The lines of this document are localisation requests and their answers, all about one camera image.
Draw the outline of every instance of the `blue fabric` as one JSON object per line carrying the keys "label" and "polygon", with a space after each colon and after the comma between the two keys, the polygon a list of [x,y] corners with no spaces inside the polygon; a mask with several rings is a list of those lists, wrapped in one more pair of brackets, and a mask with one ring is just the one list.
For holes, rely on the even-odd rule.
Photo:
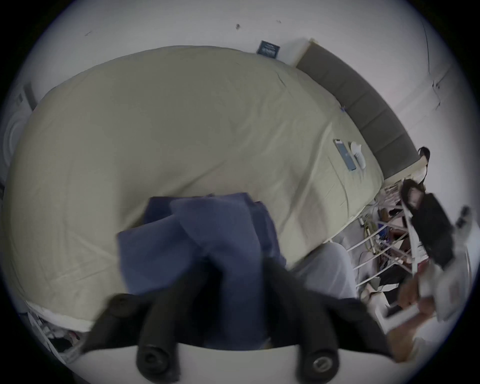
{"label": "blue fabric", "polygon": [[130,293],[166,288],[195,261],[222,271],[220,329],[208,346],[256,349],[265,341],[262,258],[285,266],[266,207],[246,193],[152,197],[144,224],[118,234],[120,268]]}

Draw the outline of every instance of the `upholstered headboard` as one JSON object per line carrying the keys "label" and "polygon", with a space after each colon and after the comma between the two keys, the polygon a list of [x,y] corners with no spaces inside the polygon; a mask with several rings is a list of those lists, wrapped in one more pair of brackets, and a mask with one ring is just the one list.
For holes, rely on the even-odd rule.
{"label": "upholstered headboard", "polygon": [[406,168],[417,168],[412,166],[420,156],[407,131],[377,91],[357,72],[313,41],[297,68],[345,106],[375,155],[385,180]]}

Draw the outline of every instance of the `hand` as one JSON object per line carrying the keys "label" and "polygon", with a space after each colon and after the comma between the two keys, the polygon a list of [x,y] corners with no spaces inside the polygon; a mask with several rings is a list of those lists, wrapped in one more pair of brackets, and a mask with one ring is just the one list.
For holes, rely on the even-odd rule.
{"label": "hand", "polygon": [[402,362],[408,359],[413,349],[413,338],[417,329],[429,320],[435,312],[433,298],[422,298],[419,300],[418,281],[419,276],[425,272],[425,266],[419,268],[419,272],[407,283],[400,287],[398,305],[403,309],[410,305],[417,304],[420,313],[399,327],[391,330],[387,335],[390,349],[395,361]]}

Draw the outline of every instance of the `small sign on wall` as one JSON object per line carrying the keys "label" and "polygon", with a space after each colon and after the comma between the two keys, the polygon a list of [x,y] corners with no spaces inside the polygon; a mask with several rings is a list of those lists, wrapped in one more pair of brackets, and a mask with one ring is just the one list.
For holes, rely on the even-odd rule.
{"label": "small sign on wall", "polygon": [[278,51],[280,50],[280,47],[278,45],[268,43],[266,41],[263,41],[260,43],[260,46],[258,48],[257,53],[259,55],[267,56],[272,59],[276,59],[278,55]]}

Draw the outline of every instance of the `beige bed sheet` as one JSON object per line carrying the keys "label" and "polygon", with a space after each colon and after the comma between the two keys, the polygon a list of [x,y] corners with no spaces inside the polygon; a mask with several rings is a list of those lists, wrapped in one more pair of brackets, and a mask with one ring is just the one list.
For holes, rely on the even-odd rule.
{"label": "beige bed sheet", "polygon": [[[348,171],[334,139],[362,144]],[[115,235],[151,196],[248,192],[289,264],[335,235],[382,172],[337,100],[277,60],[168,47],[93,67],[33,112],[7,182],[4,271],[32,304],[93,320],[125,291]]]}

